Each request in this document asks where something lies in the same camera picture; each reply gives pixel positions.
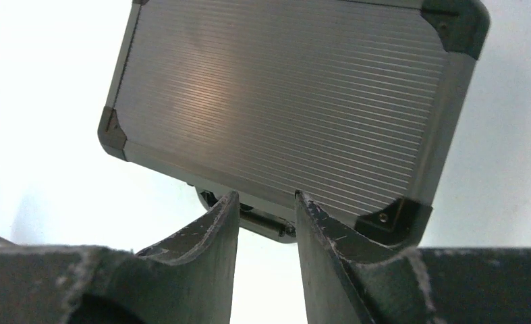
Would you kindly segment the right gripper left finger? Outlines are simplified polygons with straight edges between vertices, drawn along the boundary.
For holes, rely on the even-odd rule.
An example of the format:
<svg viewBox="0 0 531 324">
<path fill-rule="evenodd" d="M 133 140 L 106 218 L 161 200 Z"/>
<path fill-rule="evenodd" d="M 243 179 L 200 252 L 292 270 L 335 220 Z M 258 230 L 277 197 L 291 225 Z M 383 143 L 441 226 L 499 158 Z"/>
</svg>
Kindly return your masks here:
<svg viewBox="0 0 531 324">
<path fill-rule="evenodd" d="M 0 246 L 0 323 L 228 323 L 239 226 L 230 192 L 135 254 Z"/>
</svg>

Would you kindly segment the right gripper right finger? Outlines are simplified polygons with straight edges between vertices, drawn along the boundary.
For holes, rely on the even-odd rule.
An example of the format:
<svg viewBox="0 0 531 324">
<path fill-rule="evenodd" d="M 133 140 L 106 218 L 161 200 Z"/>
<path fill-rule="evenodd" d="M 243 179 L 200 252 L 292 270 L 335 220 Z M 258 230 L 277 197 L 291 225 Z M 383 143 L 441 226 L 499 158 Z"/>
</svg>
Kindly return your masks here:
<svg viewBox="0 0 531 324">
<path fill-rule="evenodd" d="M 394 249 L 295 199 L 309 323 L 531 323 L 531 248 Z"/>
</svg>

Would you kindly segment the black poker set case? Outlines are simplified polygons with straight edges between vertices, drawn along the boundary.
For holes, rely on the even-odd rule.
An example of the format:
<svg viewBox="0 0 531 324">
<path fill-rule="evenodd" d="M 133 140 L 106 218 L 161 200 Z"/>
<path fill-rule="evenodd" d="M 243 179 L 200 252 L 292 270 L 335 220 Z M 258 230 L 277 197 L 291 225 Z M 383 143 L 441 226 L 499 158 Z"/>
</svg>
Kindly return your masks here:
<svg viewBox="0 0 531 324">
<path fill-rule="evenodd" d="M 236 191 L 273 240 L 302 191 L 416 245 L 489 26 L 480 1 L 134 1 L 99 142 L 206 207 Z"/>
</svg>

